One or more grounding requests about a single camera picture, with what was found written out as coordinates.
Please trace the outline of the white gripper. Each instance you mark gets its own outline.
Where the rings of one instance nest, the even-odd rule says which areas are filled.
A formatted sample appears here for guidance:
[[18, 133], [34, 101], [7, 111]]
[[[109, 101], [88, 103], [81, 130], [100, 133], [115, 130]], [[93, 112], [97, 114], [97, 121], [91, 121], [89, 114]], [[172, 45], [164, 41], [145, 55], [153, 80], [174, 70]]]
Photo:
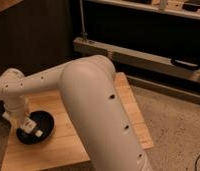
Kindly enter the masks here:
[[29, 111], [27, 103], [15, 107], [5, 104], [4, 109], [5, 112], [2, 114], [2, 117], [9, 121], [11, 126], [14, 128], [19, 127]]

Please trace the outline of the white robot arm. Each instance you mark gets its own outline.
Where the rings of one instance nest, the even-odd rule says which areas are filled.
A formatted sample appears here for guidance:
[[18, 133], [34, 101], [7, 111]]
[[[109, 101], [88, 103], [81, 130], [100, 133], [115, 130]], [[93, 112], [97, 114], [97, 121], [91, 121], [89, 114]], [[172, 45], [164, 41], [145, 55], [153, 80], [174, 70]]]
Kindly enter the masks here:
[[66, 62], [26, 76], [9, 68], [0, 76], [6, 120], [17, 121], [23, 144], [45, 140], [54, 128], [46, 111], [28, 111], [27, 94], [56, 89], [96, 171], [153, 171], [114, 85], [116, 70], [105, 56]]

